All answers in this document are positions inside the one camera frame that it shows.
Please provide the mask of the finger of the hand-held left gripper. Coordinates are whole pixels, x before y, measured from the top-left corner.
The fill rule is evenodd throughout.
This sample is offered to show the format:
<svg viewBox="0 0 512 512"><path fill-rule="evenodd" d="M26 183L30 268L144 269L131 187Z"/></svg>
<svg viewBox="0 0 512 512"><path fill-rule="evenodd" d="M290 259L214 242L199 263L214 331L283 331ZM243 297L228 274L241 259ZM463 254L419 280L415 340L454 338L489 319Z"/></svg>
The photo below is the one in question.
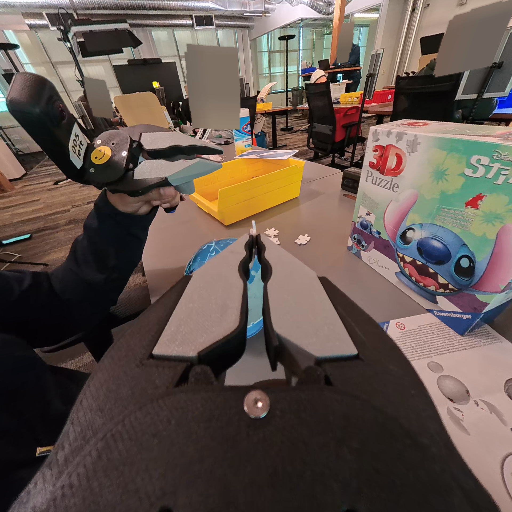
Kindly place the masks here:
<svg viewBox="0 0 512 512"><path fill-rule="evenodd" d="M172 186L182 195L195 192L195 180L222 168L222 163L201 156L151 159L138 164L133 174L132 195L144 195L155 188Z"/></svg>
<svg viewBox="0 0 512 512"><path fill-rule="evenodd" d="M178 131L142 133L139 143L150 159L180 160L223 155L220 146Z"/></svg>

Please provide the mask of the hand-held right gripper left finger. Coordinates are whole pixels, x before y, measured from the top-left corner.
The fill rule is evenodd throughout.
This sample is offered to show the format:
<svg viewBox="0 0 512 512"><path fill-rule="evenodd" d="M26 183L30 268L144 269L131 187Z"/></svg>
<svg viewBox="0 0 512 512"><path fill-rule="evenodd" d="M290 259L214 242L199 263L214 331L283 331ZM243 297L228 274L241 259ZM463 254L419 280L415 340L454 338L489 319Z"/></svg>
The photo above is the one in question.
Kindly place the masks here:
<svg viewBox="0 0 512 512"><path fill-rule="evenodd" d="M208 366L214 375L238 362L246 348L254 242L243 235L186 277L153 358Z"/></svg>

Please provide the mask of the blue puzzle ball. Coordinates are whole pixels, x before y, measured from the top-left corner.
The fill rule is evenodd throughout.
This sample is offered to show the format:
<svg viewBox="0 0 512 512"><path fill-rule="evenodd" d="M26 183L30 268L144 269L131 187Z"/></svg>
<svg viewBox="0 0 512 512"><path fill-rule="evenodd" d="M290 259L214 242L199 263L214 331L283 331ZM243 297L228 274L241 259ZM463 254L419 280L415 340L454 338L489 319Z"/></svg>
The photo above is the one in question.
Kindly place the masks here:
<svg viewBox="0 0 512 512"><path fill-rule="evenodd" d="M202 245L189 260L185 275L191 275L201 268L209 260L234 244L237 238L224 238L212 240ZM261 279L261 265L258 257L254 257L249 266L249 279L247 281L248 297L248 321L247 338L255 336L263 329L263 289L264 284Z"/></svg>

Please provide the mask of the person's left forearm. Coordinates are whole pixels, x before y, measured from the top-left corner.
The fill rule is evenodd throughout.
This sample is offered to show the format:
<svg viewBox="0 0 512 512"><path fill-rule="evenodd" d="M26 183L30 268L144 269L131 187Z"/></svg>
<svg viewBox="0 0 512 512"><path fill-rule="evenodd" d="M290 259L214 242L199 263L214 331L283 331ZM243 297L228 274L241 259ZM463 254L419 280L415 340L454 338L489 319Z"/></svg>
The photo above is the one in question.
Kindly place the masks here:
<svg viewBox="0 0 512 512"><path fill-rule="evenodd" d="M60 266L1 271L1 349L55 345L104 319L142 258L156 213L122 212L103 191Z"/></svg>

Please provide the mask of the cartoon puzzle box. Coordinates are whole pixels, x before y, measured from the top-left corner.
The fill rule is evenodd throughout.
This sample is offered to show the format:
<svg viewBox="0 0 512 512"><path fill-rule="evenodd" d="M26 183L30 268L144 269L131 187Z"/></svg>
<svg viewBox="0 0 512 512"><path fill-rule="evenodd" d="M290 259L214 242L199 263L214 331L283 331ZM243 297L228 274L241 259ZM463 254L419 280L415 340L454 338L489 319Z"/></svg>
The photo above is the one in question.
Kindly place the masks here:
<svg viewBox="0 0 512 512"><path fill-rule="evenodd" d="M369 131L347 249L460 335L511 304L511 127Z"/></svg>

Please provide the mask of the person's left hand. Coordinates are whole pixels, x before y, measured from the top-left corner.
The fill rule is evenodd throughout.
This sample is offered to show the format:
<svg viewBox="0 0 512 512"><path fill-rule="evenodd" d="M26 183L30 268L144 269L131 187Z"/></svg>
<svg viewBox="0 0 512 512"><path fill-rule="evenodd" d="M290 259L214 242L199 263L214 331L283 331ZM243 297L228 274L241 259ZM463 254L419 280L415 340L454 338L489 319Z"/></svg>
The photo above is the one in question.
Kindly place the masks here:
<svg viewBox="0 0 512 512"><path fill-rule="evenodd" d="M186 196L178 193L172 186L155 188L136 197L114 194L110 191L106 192L106 196L119 211L134 215L146 215L155 207L162 208L167 212L175 211L178 205L186 200Z"/></svg>

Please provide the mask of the beige chair back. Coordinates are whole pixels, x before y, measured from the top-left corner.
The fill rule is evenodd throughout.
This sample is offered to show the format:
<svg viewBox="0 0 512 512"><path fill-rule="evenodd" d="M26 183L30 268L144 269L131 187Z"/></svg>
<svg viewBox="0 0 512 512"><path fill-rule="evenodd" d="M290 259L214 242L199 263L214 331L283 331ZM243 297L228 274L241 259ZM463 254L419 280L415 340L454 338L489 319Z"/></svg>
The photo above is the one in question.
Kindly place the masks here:
<svg viewBox="0 0 512 512"><path fill-rule="evenodd" d="M127 127L153 125L168 129L170 126L162 105L154 93L118 95L114 97L113 102Z"/></svg>

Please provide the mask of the white wipes canister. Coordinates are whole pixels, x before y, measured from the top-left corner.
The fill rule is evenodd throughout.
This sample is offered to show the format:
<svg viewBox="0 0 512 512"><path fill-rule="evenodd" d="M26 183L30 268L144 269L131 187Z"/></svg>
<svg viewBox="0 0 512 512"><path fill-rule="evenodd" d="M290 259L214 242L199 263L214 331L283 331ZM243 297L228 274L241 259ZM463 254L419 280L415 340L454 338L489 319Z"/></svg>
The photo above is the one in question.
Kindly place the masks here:
<svg viewBox="0 0 512 512"><path fill-rule="evenodd" d="M233 134L236 156L240 156L242 153L245 153L246 151L249 151L253 148L249 109L240 109L239 127L233 130Z"/></svg>

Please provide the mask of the yellow plastic bin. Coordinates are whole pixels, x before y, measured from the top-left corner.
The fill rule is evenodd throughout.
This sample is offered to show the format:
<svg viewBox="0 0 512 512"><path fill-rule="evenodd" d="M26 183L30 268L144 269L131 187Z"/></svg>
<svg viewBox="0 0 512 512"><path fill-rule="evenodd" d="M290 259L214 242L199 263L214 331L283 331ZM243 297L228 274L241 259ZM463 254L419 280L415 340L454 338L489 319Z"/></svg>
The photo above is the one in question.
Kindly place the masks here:
<svg viewBox="0 0 512 512"><path fill-rule="evenodd" d="M197 178L189 199L223 225L232 225L297 198L304 165L295 158L237 158Z"/></svg>

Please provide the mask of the black studio light panel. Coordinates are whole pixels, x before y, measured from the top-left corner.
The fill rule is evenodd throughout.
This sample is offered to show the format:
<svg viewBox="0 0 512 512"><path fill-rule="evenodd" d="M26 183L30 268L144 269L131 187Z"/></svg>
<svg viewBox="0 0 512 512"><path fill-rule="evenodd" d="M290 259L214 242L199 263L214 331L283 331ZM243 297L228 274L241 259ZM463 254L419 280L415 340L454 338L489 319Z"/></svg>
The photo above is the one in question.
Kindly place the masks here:
<svg viewBox="0 0 512 512"><path fill-rule="evenodd" d="M124 49L143 44L125 19L81 18L66 29L66 35L82 58L123 54Z"/></svg>

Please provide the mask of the white blue paper sheet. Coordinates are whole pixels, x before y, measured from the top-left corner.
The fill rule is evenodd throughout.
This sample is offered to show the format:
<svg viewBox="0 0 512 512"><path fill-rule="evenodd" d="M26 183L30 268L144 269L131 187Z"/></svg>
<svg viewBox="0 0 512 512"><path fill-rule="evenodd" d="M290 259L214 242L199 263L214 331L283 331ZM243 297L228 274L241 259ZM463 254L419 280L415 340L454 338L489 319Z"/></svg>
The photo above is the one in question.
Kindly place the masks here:
<svg viewBox="0 0 512 512"><path fill-rule="evenodd" d="M287 160L296 153L298 153L298 150L252 149L241 153L235 159Z"/></svg>

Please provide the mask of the small black device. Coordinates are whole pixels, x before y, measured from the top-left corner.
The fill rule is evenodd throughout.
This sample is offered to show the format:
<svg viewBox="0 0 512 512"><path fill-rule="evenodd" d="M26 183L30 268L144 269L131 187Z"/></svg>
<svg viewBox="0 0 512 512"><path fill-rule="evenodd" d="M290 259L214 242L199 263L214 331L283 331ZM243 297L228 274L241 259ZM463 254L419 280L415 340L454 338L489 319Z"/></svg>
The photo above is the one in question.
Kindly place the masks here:
<svg viewBox="0 0 512 512"><path fill-rule="evenodd" d="M362 169L349 167L342 171L341 189L352 194L357 194L361 179Z"/></svg>

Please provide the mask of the folded instruction leaflet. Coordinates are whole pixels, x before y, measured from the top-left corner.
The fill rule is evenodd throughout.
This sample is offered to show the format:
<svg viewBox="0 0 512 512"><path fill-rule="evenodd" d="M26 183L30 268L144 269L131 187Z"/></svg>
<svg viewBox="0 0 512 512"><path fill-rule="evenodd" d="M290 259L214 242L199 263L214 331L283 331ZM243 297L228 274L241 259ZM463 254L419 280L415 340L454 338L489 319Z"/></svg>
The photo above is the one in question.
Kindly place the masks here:
<svg viewBox="0 0 512 512"><path fill-rule="evenodd" d="M511 343L489 326L459 335L425 313L381 323L421 378L454 445L511 511Z"/></svg>

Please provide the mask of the black office chair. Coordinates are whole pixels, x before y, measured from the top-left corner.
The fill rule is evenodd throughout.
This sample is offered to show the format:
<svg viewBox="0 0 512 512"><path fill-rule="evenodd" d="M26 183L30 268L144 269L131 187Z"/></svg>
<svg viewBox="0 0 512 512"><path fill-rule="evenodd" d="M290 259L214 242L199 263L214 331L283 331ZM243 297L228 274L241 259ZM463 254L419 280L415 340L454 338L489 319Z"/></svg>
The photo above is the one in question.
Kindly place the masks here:
<svg viewBox="0 0 512 512"><path fill-rule="evenodd" d="M313 151L313 161L330 157L330 167L344 169L336 159L345 157L349 147L355 155L356 146L366 142L362 135L360 105L335 107L329 82L309 83L305 86L308 104L306 145Z"/></svg>
<svg viewBox="0 0 512 512"><path fill-rule="evenodd" d="M391 122L409 119L451 122L463 74L398 76Z"/></svg>

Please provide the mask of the person's dark clothing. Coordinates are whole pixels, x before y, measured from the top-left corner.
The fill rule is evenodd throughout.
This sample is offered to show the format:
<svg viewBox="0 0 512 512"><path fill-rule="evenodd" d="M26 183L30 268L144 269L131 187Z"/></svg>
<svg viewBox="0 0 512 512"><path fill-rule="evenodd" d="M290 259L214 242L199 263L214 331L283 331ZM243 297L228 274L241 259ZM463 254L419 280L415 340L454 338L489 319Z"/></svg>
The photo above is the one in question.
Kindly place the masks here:
<svg viewBox="0 0 512 512"><path fill-rule="evenodd" d="M1 335L1 511L7 511L48 456L89 375L48 365L26 342Z"/></svg>

